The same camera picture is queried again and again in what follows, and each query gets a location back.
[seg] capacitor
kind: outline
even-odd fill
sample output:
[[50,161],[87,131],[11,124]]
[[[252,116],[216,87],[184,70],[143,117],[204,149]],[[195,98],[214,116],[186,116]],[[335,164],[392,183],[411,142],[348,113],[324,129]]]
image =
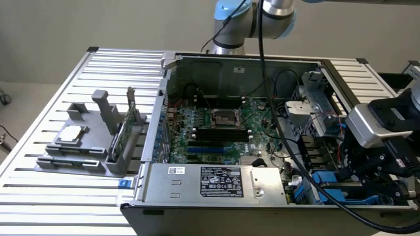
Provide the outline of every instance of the capacitor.
[[256,108],[259,109],[259,111],[264,111],[266,110],[266,106],[263,104],[258,105]]

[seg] motherboard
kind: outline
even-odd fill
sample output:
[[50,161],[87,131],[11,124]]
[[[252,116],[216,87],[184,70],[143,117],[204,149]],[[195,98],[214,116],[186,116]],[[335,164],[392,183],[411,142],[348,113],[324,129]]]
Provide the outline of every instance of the motherboard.
[[168,109],[170,163],[247,165],[258,158],[274,166],[282,150],[271,111],[258,99],[204,103],[180,100]]

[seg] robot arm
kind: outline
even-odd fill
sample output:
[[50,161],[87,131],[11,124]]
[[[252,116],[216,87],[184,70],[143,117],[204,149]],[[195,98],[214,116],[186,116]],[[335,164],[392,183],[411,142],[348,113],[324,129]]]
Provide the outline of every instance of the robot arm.
[[[219,0],[215,9],[215,34],[211,54],[243,55],[246,38],[258,37],[258,6],[252,0],[246,0],[242,7],[231,16],[243,0]],[[263,37],[276,39],[286,37],[294,29],[296,10],[294,0],[263,0]],[[303,0],[308,3],[323,1],[420,5],[419,0]]]

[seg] white wall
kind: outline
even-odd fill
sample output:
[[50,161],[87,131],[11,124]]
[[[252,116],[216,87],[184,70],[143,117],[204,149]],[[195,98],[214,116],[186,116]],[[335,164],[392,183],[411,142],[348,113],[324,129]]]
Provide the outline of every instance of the white wall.
[[[88,46],[198,51],[215,0],[0,0],[0,81],[62,83]],[[420,6],[296,0],[288,38],[266,53],[364,57],[379,71],[420,59]],[[258,53],[255,39],[247,52]]]

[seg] sticker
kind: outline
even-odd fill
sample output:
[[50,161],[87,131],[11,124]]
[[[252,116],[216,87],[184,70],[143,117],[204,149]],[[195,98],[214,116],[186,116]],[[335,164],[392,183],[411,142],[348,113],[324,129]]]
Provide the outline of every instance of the sticker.
[[183,166],[172,166],[168,168],[170,175],[183,175],[186,174],[186,167]]
[[246,68],[244,67],[234,67],[234,73],[244,73]]
[[242,168],[202,167],[200,178],[200,194],[203,197],[244,197]]

